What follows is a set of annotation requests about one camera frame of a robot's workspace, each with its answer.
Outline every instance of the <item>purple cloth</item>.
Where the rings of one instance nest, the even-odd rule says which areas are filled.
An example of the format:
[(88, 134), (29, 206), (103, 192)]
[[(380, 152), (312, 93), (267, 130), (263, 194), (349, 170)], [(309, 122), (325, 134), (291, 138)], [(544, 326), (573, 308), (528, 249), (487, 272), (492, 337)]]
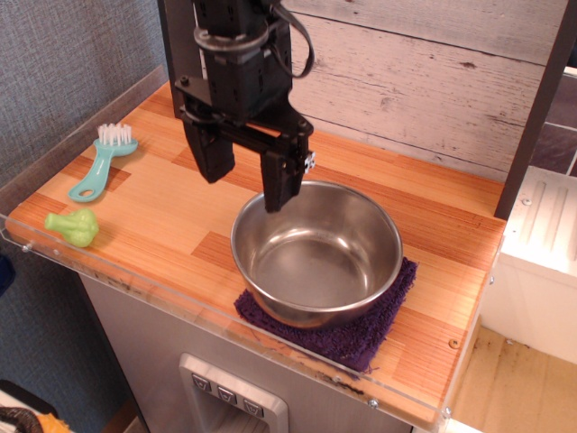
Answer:
[(264, 312), (247, 290), (234, 306), (241, 318), (249, 323), (357, 372), (365, 372), (390, 331), (416, 274), (417, 264), (403, 258), (395, 282), (366, 313), (352, 322), (329, 329), (299, 329), (280, 323)]

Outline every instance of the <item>button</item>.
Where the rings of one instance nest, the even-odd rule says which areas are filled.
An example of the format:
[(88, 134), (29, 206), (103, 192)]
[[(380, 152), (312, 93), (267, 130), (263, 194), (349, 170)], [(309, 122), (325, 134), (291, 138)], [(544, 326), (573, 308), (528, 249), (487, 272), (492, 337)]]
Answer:
[(230, 392), (222, 386), (218, 387), (218, 396), (221, 400), (224, 400), (229, 404), (236, 405), (236, 395), (234, 395), (234, 392)]
[(197, 388), (200, 388), (202, 391), (211, 392), (212, 389), (210, 387), (210, 382), (205, 379), (204, 377), (197, 376), (196, 374), (192, 374), (192, 382), (195, 383)]
[(259, 418), (264, 418), (264, 413), (262, 412), (262, 407), (252, 401), (244, 399), (244, 408), (251, 415)]

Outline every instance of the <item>brush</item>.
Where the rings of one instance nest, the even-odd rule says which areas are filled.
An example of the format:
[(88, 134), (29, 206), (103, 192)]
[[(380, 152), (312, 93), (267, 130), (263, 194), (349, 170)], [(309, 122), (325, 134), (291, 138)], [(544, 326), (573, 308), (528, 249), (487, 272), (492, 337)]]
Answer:
[(110, 163), (117, 156), (126, 156), (136, 150), (138, 142), (132, 138), (132, 128), (126, 124), (103, 124), (98, 127), (94, 141), (96, 158), (83, 180), (69, 191), (74, 201), (86, 203), (100, 197), (108, 181)]

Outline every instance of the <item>gray fabric wall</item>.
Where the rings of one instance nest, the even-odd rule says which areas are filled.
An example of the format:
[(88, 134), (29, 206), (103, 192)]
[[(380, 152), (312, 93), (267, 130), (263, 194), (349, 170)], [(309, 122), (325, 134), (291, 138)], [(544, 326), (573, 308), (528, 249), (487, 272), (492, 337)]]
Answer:
[[(154, 0), (1, 1), (0, 187), (164, 61)], [(1, 238), (0, 253), (17, 273), (0, 298), (0, 378), (100, 432), (127, 394), (78, 277)]]

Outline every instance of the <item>stainless steel bowl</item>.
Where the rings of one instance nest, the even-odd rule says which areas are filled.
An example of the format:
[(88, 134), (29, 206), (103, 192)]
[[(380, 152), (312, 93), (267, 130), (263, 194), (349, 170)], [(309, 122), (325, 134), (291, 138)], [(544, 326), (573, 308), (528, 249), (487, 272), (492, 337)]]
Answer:
[(305, 181), (267, 214), (264, 196), (236, 218), (233, 256), (259, 305), (293, 327), (331, 327), (359, 317), (397, 278), (403, 258), (390, 216), (363, 194)]

